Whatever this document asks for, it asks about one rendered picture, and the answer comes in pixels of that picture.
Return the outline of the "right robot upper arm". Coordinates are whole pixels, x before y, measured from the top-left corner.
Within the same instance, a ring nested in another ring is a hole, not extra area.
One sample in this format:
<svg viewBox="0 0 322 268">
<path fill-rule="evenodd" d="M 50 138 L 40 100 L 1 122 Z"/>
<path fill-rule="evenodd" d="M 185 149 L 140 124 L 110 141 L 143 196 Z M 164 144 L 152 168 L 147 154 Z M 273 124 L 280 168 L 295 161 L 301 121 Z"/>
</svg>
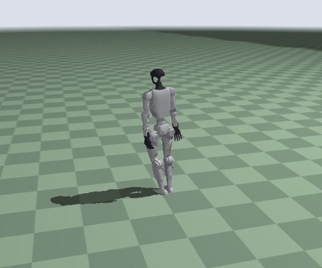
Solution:
<svg viewBox="0 0 322 268">
<path fill-rule="evenodd" d="M 175 92 L 176 90 L 172 87 L 169 87 L 170 89 L 170 92 L 171 92 L 171 109 L 170 109 L 170 112 L 171 111 L 174 111 L 176 109 L 176 99 L 175 99 Z"/>
</svg>

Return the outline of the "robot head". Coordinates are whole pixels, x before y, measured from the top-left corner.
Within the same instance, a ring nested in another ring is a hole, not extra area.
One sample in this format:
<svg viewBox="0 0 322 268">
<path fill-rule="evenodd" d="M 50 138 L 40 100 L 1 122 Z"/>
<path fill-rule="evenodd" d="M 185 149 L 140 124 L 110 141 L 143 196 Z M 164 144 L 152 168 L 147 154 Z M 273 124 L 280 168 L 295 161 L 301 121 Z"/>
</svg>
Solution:
<svg viewBox="0 0 322 268">
<path fill-rule="evenodd" d="M 151 75 L 152 82 L 156 86 L 156 88 L 155 88 L 156 90 L 166 89 L 165 87 L 162 86 L 162 82 L 160 82 L 161 76 L 165 76 L 165 73 L 164 73 L 163 70 L 161 70 L 161 69 L 154 69 L 154 70 L 151 71 L 150 75 Z M 157 82 L 154 82 L 153 77 L 157 77 L 158 78 L 158 81 Z"/>
</svg>

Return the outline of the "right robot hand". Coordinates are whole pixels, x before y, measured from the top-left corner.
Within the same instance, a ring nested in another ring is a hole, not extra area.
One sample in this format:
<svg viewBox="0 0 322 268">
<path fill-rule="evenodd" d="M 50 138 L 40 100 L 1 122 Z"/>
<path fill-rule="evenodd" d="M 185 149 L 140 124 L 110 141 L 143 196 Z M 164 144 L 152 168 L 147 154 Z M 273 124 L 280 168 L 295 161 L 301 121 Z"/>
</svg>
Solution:
<svg viewBox="0 0 322 268">
<path fill-rule="evenodd" d="M 172 124 L 173 125 L 173 124 Z M 178 123 L 177 123 L 177 125 L 178 125 Z M 181 132 L 180 132 L 180 130 L 178 129 L 178 127 L 173 127 L 174 128 L 174 130 L 175 130 L 175 134 L 174 134 L 174 140 L 176 140 L 176 138 L 177 138 L 177 141 L 178 141 L 178 138 L 179 138 L 179 134 L 180 134 L 180 137 L 181 137 L 181 139 L 182 139 L 182 136 L 181 136 Z M 177 136 L 178 135 L 178 136 Z M 173 138 L 173 137 L 172 137 Z M 179 140 L 180 140 L 180 138 L 179 138 Z"/>
</svg>

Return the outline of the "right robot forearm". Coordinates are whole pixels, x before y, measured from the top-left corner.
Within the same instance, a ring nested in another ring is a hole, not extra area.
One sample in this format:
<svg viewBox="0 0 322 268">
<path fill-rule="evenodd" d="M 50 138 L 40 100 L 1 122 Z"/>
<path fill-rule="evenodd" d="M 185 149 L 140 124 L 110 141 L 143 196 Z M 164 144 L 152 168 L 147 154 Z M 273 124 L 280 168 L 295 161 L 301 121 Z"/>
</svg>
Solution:
<svg viewBox="0 0 322 268">
<path fill-rule="evenodd" d="M 171 114 L 173 127 L 178 127 L 178 125 L 177 125 L 177 109 L 175 109 L 174 111 L 171 111 L 170 114 Z"/>
</svg>

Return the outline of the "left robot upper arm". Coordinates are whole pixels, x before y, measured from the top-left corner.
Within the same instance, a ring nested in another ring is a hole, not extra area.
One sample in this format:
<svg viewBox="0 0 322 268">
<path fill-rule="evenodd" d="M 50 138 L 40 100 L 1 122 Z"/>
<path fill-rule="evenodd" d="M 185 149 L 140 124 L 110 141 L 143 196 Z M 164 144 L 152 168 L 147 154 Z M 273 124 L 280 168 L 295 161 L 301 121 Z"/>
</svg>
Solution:
<svg viewBox="0 0 322 268">
<path fill-rule="evenodd" d="M 147 118 L 150 116 L 150 100 L 152 99 L 152 91 L 148 91 L 143 93 L 143 108 L 146 113 Z"/>
</svg>

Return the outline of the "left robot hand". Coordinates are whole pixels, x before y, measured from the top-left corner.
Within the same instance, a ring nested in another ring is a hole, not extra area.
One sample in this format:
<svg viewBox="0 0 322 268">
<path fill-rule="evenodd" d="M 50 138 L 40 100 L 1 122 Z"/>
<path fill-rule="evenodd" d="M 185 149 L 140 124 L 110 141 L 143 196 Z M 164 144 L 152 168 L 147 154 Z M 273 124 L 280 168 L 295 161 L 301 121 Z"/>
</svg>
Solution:
<svg viewBox="0 0 322 268">
<path fill-rule="evenodd" d="M 145 138 L 145 140 L 144 140 L 144 144 L 146 145 L 146 147 L 147 148 L 149 148 L 149 149 L 154 149 L 154 147 L 152 146 L 152 144 L 151 144 L 151 140 L 149 139 L 149 137 L 150 137 L 150 133 L 149 132 L 147 132 L 147 137 L 146 136 L 144 136 L 144 138 Z"/>
</svg>

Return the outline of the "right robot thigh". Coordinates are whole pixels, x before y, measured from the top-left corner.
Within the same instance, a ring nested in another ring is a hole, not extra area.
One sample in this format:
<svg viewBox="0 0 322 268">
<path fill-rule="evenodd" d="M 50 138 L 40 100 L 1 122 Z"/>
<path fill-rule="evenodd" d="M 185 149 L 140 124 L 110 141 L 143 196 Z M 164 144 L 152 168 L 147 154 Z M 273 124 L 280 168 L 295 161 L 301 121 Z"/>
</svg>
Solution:
<svg viewBox="0 0 322 268">
<path fill-rule="evenodd" d="M 163 154 L 164 154 L 164 163 L 170 165 L 172 163 L 171 158 L 171 146 L 172 146 L 172 136 L 175 134 L 175 130 L 169 127 L 169 134 L 162 137 L 163 144 Z"/>
</svg>

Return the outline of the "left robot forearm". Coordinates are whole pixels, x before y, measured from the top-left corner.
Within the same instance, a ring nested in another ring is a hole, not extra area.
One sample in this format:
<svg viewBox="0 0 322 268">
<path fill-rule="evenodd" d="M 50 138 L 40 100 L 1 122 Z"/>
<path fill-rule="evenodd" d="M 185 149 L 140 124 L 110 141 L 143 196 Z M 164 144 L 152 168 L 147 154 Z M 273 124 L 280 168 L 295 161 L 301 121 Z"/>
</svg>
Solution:
<svg viewBox="0 0 322 268">
<path fill-rule="evenodd" d="M 143 120 L 143 135 L 147 137 L 147 132 L 149 132 L 149 119 L 147 119 L 146 113 L 141 113 Z"/>
</svg>

